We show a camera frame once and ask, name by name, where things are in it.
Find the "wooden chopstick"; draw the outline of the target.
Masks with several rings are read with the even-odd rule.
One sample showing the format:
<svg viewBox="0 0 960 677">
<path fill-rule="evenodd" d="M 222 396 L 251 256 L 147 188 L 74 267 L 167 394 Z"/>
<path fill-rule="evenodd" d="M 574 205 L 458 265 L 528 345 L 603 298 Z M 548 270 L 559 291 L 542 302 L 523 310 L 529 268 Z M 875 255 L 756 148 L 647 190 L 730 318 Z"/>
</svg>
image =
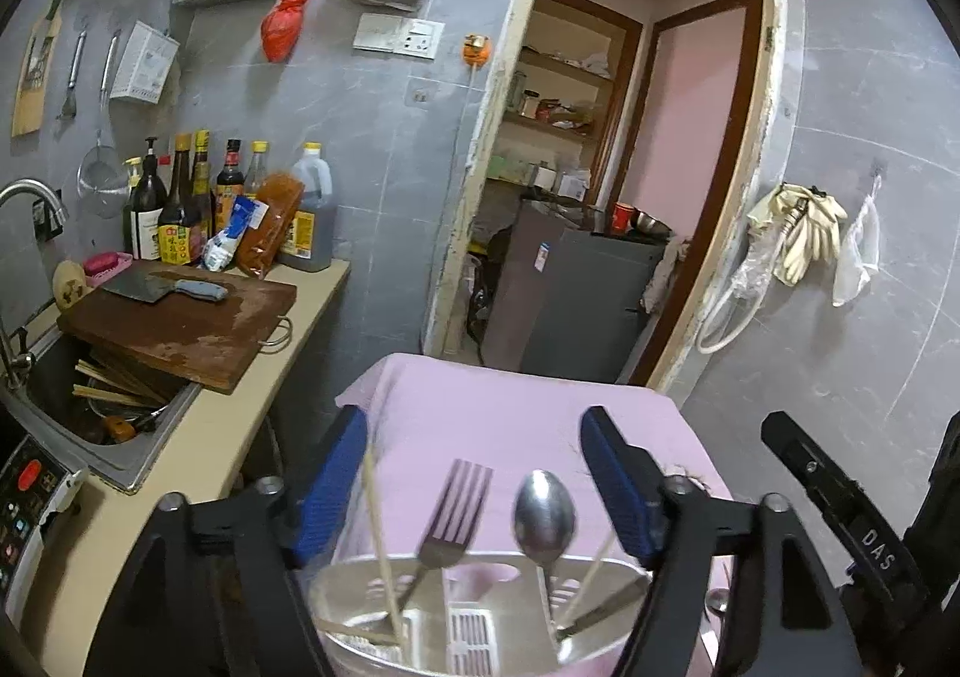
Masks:
<svg viewBox="0 0 960 677">
<path fill-rule="evenodd" d="M 574 614 L 578 612 L 584 596 L 586 596 L 590 585 L 592 585 L 592 581 L 594 581 L 597 573 L 599 573 L 599 570 L 602 568 L 602 563 L 604 563 L 607 555 L 612 550 L 613 542 L 615 542 L 615 540 L 617 540 L 617 534 L 615 534 L 613 531 L 610 531 L 608 536 L 604 539 L 604 542 L 602 542 L 601 547 L 597 549 L 596 555 L 594 555 L 594 558 L 592 558 L 592 562 L 590 562 L 583 581 L 581 581 L 581 585 L 579 585 L 579 588 L 576 589 L 573 599 L 568 602 L 566 609 L 563 610 L 560 615 L 558 615 L 558 618 L 556 618 L 556 625 L 558 625 L 558 627 L 566 627 L 566 625 L 573 620 Z"/>
<path fill-rule="evenodd" d="M 363 489 L 366 494 L 366 500 L 368 500 L 368 514 L 370 515 L 374 555 L 376 556 L 377 566 L 379 567 L 379 576 L 381 576 L 382 583 L 384 583 L 387 620 L 389 620 L 389 628 L 397 640 L 397 646 L 400 648 L 400 662 L 405 664 L 409 660 L 410 645 L 409 641 L 407 641 L 407 633 L 405 633 L 404 615 L 398 610 L 391 559 L 387 553 L 384 529 L 382 529 L 381 498 L 379 498 L 376 471 L 374 470 L 374 455 L 371 450 L 364 452 L 361 477 L 363 477 Z"/>
</svg>

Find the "hanging wooden board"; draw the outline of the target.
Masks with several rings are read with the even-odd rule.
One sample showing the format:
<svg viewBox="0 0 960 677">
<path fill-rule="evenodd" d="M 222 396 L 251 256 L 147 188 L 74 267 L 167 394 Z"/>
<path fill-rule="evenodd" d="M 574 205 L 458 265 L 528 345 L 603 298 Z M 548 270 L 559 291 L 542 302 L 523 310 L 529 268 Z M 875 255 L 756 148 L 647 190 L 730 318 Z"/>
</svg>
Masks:
<svg viewBox="0 0 960 677">
<path fill-rule="evenodd" d="M 43 126 L 50 63 L 62 27 L 62 1 L 49 0 L 46 11 L 34 23 L 29 34 L 14 94 L 11 138 L 37 133 Z"/>
</svg>

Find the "induction cooker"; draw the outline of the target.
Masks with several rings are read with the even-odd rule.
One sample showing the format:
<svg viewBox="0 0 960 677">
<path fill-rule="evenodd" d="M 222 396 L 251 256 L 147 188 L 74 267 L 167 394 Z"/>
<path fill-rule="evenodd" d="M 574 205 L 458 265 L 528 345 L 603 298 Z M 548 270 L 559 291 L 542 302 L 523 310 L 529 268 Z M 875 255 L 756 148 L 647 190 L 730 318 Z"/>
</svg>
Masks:
<svg viewBox="0 0 960 677">
<path fill-rule="evenodd" d="M 53 526 L 70 513 L 88 480 L 86 466 L 65 464 L 30 434 L 2 446 L 2 610 L 20 628 Z"/>
</svg>

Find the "hanging clear plastic bag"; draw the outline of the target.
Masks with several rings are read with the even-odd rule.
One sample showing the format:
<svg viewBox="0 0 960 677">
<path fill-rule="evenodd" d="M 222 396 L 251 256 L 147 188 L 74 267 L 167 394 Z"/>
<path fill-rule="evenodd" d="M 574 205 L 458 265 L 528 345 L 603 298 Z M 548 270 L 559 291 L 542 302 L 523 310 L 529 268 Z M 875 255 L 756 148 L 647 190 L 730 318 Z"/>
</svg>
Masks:
<svg viewBox="0 0 960 677">
<path fill-rule="evenodd" d="M 882 177 L 875 175 L 869 195 L 862 201 L 854 221 L 846 228 L 833 279 L 832 305 L 848 305 L 861 296 L 875 274 L 880 261 L 880 216 L 877 209 Z"/>
</svg>

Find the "hanging rubber gloves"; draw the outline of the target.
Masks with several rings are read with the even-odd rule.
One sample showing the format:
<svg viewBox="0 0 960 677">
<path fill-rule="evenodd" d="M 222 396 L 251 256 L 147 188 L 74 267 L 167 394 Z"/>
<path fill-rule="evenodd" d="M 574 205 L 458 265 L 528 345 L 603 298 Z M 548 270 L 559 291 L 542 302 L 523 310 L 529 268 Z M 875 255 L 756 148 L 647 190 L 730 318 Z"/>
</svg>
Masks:
<svg viewBox="0 0 960 677">
<path fill-rule="evenodd" d="M 781 182 L 750 209 L 747 219 L 752 234 L 775 232 L 773 276 L 796 287 L 812 264 L 838 257 L 848 212 L 822 189 Z"/>
</svg>

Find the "red cup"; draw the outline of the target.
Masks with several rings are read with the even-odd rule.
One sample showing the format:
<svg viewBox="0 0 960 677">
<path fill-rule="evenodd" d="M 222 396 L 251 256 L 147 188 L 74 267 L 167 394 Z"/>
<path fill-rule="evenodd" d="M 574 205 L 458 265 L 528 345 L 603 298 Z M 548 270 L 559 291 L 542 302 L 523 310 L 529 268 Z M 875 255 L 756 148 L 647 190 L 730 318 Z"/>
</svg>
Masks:
<svg viewBox="0 0 960 677">
<path fill-rule="evenodd" d="M 636 209 L 631 204 L 617 203 L 613 206 L 610 218 L 610 234 L 626 235 L 630 232 Z"/>
</svg>

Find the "hanging mesh strainer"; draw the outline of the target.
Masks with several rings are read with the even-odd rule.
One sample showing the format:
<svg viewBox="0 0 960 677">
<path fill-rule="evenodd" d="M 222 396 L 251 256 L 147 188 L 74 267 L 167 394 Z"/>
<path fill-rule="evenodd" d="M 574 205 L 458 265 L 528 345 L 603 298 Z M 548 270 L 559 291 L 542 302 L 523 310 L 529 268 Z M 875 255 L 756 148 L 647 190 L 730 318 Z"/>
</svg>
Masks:
<svg viewBox="0 0 960 677">
<path fill-rule="evenodd" d="M 98 88 L 98 118 L 94 146 L 80 161 L 76 170 L 76 193 L 83 211 L 96 214 L 101 219 L 117 218 L 127 203 L 127 170 L 119 152 L 104 139 L 107 102 L 109 102 L 109 79 L 112 63 L 116 58 L 121 31 L 110 36 L 104 57 Z"/>
</svg>

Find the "orange noodle packet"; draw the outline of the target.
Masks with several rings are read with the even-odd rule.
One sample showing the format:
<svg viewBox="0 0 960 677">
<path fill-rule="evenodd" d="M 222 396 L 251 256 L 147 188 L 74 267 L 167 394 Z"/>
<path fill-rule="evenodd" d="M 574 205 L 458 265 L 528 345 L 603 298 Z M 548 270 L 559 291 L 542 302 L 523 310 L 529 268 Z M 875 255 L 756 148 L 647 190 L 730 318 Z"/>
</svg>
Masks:
<svg viewBox="0 0 960 677">
<path fill-rule="evenodd" d="M 263 206 L 257 209 L 259 222 L 247 229 L 236 253 L 242 273 L 257 279 L 267 276 L 295 219 L 303 191 L 301 180 L 288 172 L 275 172 L 263 180 L 256 195 L 257 203 Z"/>
</svg>

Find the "white plastic utensil caddy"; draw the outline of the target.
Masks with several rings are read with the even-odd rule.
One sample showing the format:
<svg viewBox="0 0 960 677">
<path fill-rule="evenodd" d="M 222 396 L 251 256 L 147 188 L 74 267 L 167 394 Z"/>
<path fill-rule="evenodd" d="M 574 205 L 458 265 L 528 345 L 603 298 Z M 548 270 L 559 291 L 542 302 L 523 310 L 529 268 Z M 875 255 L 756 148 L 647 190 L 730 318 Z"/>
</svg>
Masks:
<svg viewBox="0 0 960 677">
<path fill-rule="evenodd" d="M 376 560 L 352 558 L 320 570 L 309 586 L 309 609 L 338 675 L 608 675 L 643 601 L 556 641 L 556 618 L 589 565 L 583 557 L 556 563 L 555 628 L 548 626 L 540 570 L 519 553 L 476 553 L 430 574 L 404 610 L 405 664 L 392 631 L 377 628 L 386 620 L 386 596 Z M 647 578 L 607 558 L 574 618 L 640 576 Z"/>
</svg>

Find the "steel fork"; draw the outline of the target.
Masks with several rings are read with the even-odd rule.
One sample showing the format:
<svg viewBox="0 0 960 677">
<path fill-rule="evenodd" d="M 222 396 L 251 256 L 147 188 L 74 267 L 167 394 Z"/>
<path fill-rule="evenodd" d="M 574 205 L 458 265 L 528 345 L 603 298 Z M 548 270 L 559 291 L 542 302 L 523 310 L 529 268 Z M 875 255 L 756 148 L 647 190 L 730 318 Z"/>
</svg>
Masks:
<svg viewBox="0 0 960 677">
<path fill-rule="evenodd" d="M 454 567 L 464 558 L 477 534 L 492 480 L 493 471 L 487 466 L 464 459 L 452 463 L 421 537 L 413 579 L 398 596 L 398 612 L 404 612 L 430 571 Z"/>
</svg>

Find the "red plastic bag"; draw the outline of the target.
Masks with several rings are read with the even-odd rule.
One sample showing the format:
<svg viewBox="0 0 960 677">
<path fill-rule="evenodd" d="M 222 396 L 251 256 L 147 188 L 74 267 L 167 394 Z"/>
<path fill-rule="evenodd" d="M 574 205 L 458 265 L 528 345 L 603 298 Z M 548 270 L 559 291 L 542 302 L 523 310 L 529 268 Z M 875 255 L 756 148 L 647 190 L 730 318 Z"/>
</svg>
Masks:
<svg viewBox="0 0 960 677">
<path fill-rule="evenodd" d="M 309 0 L 278 0 L 260 23 L 260 43 L 270 63 L 285 62 L 298 42 Z"/>
</svg>

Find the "steel spoon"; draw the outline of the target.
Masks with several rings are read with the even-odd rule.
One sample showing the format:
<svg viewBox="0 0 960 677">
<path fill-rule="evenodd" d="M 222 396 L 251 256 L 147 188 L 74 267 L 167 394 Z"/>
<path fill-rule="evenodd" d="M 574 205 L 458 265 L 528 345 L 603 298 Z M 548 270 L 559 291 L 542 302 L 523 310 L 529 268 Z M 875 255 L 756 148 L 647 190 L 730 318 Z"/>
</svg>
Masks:
<svg viewBox="0 0 960 677">
<path fill-rule="evenodd" d="M 576 524 L 576 508 L 566 485 L 545 469 L 530 471 L 514 498 L 512 532 L 517 547 L 539 567 L 550 628 L 555 628 L 553 570 L 573 542 Z"/>
</svg>

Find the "steel table knife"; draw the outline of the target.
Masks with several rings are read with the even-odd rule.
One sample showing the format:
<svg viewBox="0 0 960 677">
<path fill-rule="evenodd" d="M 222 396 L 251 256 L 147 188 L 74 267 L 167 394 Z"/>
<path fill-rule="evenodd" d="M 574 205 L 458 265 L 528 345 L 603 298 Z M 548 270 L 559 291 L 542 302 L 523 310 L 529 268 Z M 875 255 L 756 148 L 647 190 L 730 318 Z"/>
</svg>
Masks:
<svg viewBox="0 0 960 677">
<path fill-rule="evenodd" d="M 631 581 L 630 585 L 623 586 L 612 596 L 608 596 L 599 606 L 593 607 L 585 613 L 581 613 L 574 618 L 573 622 L 562 625 L 556 629 L 555 640 L 565 641 L 571 636 L 578 635 L 581 631 L 587 630 L 594 625 L 600 624 L 615 613 L 622 612 L 623 609 L 630 607 L 631 604 L 643 601 L 646 597 L 647 588 L 651 585 L 651 579 L 646 576 Z"/>
</svg>

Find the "steel sink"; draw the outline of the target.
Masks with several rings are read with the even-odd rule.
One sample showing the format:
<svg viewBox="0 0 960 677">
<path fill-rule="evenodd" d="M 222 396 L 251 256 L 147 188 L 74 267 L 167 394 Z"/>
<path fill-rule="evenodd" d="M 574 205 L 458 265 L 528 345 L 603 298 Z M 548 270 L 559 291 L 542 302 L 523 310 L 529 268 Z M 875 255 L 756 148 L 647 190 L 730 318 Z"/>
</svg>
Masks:
<svg viewBox="0 0 960 677">
<path fill-rule="evenodd" d="M 31 354 L 23 383 L 3 386 L 3 406 L 51 452 L 135 494 L 200 386 L 60 333 Z"/>
</svg>

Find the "white wall switch socket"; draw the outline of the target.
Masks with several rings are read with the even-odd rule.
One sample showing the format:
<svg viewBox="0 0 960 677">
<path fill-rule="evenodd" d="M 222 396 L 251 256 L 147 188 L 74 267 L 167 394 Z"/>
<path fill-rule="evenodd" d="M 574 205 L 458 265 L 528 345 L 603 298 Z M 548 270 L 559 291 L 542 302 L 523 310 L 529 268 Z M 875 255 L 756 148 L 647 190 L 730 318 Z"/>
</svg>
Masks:
<svg viewBox="0 0 960 677">
<path fill-rule="evenodd" d="M 364 13 L 359 18 L 353 49 L 434 60 L 445 27 L 444 23 L 416 17 Z"/>
</svg>

